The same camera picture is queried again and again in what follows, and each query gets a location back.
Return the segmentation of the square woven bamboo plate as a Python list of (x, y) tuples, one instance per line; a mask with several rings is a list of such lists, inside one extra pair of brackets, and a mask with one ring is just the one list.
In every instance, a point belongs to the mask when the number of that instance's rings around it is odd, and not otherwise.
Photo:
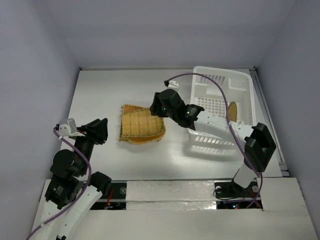
[(119, 133), (119, 141), (128, 142), (128, 137), (121, 137), (121, 124), (120, 124), (120, 133)]

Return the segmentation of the yellow woven fan plate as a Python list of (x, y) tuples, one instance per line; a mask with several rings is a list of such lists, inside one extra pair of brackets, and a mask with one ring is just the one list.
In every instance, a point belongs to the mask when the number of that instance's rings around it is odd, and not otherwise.
[(162, 134), (165, 129), (163, 118), (152, 115), (148, 108), (121, 115), (121, 137), (154, 137)]

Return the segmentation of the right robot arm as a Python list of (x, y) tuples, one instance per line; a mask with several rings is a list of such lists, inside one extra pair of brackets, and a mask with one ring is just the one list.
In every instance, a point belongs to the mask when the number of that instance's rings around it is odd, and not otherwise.
[(235, 196), (248, 191), (250, 183), (266, 170), (277, 148), (265, 124), (243, 125), (228, 117), (214, 116), (201, 106), (185, 104), (173, 89), (156, 92), (150, 111), (153, 116), (172, 119), (182, 128), (211, 134), (237, 145), (244, 160), (230, 183)]

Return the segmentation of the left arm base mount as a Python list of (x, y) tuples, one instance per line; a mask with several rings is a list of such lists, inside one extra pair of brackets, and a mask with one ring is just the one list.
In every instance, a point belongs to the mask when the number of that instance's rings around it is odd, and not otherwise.
[(97, 200), (96, 203), (92, 205), (90, 210), (126, 210), (126, 194), (127, 182), (113, 181), (111, 183), (111, 189), (109, 192)]

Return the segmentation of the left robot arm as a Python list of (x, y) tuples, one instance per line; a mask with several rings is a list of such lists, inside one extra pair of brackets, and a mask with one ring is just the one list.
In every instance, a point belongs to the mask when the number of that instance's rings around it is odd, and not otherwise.
[(82, 126), (77, 126), (73, 118), (63, 119), (53, 133), (70, 148), (59, 150), (53, 157), (40, 223), (27, 237), (29, 240), (71, 240), (91, 207), (112, 188), (111, 178), (92, 172), (90, 164), (94, 146), (108, 139), (107, 118)]

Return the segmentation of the round yellow green-rimmed plate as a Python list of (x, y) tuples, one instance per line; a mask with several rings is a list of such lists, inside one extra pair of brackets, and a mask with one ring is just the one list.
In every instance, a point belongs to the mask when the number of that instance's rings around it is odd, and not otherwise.
[(237, 103), (232, 101), (228, 105), (228, 117), (232, 122), (237, 122), (238, 119), (238, 107)]

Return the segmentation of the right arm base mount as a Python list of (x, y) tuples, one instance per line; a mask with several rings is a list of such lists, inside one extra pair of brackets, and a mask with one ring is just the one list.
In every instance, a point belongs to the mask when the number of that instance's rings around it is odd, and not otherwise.
[(233, 181), (215, 181), (214, 182), (214, 190), (213, 196), (218, 200), (235, 200), (235, 199), (243, 199), (246, 197), (252, 197), (254, 190), (259, 190), (258, 183), (256, 181), (252, 181), (248, 187), (241, 187)]

